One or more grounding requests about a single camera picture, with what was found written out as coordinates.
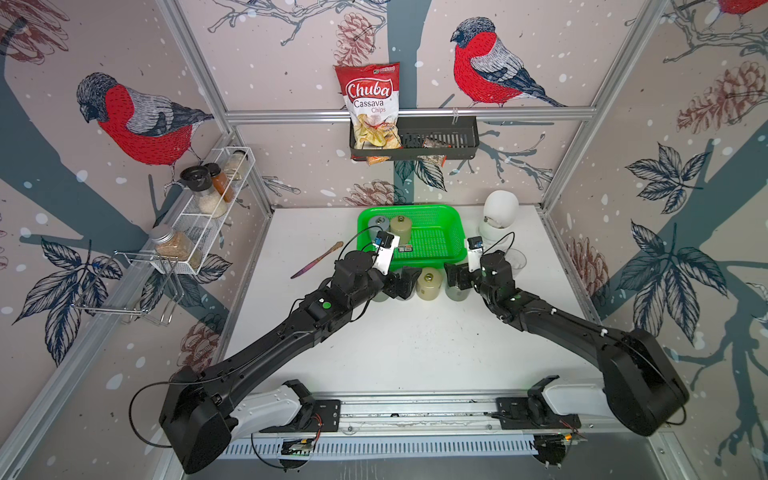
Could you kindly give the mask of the yellow canister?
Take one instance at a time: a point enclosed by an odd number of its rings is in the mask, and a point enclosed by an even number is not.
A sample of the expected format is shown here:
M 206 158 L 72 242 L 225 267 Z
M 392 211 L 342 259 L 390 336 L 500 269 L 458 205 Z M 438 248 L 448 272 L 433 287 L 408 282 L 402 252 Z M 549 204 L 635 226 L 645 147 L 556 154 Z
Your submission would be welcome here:
M 442 284 L 442 272 L 436 268 L 425 267 L 417 279 L 416 294 L 424 301 L 433 301 L 439 296 Z
M 412 220 L 405 215 L 396 215 L 390 219 L 389 232 L 400 238 L 399 245 L 410 243 L 412 233 Z

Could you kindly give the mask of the green canister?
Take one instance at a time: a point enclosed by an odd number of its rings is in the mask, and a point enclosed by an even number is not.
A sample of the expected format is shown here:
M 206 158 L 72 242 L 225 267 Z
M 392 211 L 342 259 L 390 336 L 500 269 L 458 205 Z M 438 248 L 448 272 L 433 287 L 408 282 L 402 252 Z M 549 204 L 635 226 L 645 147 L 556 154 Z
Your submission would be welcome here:
M 447 286 L 445 289 L 446 296 L 454 302 L 465 301 L 470 293 L 470 289 L 461 289 L 458 286 Z

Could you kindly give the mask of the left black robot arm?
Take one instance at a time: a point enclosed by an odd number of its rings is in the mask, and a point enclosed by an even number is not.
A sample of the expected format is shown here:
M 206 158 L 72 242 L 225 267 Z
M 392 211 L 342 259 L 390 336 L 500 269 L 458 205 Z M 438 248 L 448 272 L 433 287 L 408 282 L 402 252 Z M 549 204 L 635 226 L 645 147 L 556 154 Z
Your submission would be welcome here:
M 236 407 L 257 386 L 294 357 L 322 343 L 350 323 L 353 311 L 380 292 L 408 298 L 420 269 L 384 274 L 372 251 L 352 251 L 334 264 L 331 277 L 301 297 L 287 318 L 233 356 L 201 372 L 184 367 L 174 374 L 159 423 L 183 471 L 194 474 L 216 460 L 242 420 Z

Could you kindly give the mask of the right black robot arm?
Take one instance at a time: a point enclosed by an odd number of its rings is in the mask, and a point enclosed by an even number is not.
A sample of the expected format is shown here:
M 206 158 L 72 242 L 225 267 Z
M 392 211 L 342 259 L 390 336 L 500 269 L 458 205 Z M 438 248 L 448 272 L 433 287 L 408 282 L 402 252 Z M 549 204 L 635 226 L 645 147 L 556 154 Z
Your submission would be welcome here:
M 677 412 L 687 412 L 690 394 L 649 332 L 588 322 L 518 288 L 501 251 L 444 268 L 449 286 L 473 289 L 503 323 L 547 339 L 599 370 L 598 379 L 544 382 L 543 402 L 555 414 L 613 417 L 633 433 L 648 437 L 672 424 Z

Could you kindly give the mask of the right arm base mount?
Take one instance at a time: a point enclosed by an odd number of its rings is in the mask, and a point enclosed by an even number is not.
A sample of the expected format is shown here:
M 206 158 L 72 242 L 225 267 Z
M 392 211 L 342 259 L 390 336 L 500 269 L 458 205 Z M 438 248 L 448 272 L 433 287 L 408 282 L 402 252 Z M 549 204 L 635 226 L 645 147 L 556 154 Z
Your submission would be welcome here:
M 578 415 L 557 414 L 544 399 L 544 388 L 557 379 L 558 375 L 547 376 L 524 395 L 498 397 L 495 400 L 496 411 L 489 416 L 499 420 L 503 430 L 580 428 Z

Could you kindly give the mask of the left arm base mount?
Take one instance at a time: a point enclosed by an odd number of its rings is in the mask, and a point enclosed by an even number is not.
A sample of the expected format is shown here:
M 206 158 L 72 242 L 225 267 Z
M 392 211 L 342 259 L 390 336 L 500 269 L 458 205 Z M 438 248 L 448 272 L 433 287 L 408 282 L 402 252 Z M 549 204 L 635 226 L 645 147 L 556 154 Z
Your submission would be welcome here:
M 299 380 L 283 383 L 280 390 L 286 390 L 290 398 L 296 397 L 298 408 L 287 420 L 278 421 L 260 430 L 260 433 L 337 432 L 341 417 L 339 399 L 317 399 Z

